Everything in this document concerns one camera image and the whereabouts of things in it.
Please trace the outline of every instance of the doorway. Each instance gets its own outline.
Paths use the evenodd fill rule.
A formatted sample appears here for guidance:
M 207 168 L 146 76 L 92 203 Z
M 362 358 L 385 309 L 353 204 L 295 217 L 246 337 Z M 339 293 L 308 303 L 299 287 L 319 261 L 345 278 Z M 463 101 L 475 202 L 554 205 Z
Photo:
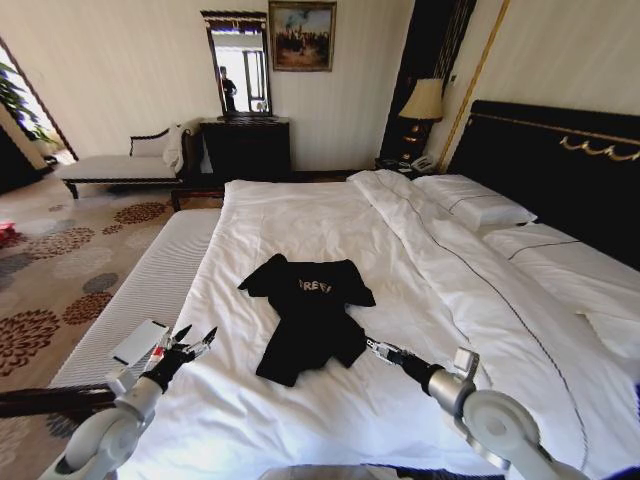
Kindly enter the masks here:
M 75 153 L 2 39 L 0 102 L 49 165 L 75 163 Z

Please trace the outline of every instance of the white duvet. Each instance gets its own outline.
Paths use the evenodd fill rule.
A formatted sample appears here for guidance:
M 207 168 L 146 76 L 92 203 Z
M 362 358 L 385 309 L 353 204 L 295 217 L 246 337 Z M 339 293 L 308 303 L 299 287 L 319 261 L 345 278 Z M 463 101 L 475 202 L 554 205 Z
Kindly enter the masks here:
M 449 218 L 389 172 L 347 183 L 227 184 L 176 324 L 194 325 L 187 340 L 218 325 L 213 351 L 176 375 L 119 477 L 249 480 L 301 464 L 499 473 L 418 384 L 370 352 L 350 369 L 330 360 L 293 388 L 256 376 L 278 316 L 237 285 L 278 252 L 353 260 L 377 305 L 348 312 L 373 338 L 446 367 L 457 346 L 477 351 L 478 388 L 522 402 L 558 460 L 590 477 L 637 464 L 633 383 L 589 325 Z

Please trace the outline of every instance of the black t-shirt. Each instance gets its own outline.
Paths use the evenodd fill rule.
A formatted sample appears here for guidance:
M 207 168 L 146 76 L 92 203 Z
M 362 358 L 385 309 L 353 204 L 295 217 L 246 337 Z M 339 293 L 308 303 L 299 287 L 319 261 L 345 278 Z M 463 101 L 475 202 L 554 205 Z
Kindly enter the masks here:
M 364 330 L 344 307 L 376 303 L 351 260 L 294 263 L 277 254 L 238 288 L 268 297 L 280 315 L 256 371 L 261 377 L 292 387 L 300 372 L 332 356 L 349 368 L 366 348 Z

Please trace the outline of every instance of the printed text on t-shirt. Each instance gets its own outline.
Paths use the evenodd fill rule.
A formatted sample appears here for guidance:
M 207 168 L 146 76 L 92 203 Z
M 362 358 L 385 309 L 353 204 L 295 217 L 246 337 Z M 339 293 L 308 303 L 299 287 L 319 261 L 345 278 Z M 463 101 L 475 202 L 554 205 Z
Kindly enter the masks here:
M 326 283 L 322 282 L 316 282 L 315 280 L 313 282 L 303 282 L 302 280 L 298 279 L 298 283 L 300 284 L 300 288 L 305 292 L 309 290 L 321 290 L 323 293 L 329 293 L 331 291 L 331 285 L 327 285 Z

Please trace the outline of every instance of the telephone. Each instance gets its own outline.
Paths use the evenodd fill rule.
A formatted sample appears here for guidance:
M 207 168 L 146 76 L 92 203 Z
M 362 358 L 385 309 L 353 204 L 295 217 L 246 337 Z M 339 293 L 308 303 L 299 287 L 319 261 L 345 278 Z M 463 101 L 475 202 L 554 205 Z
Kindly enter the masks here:
M 429 155 L 423 155 L 420 158 L 415 159 L 411 162 L 411 168 L 420 172 L 427 173 L 434 170 L 436 167 L 436 160 Z

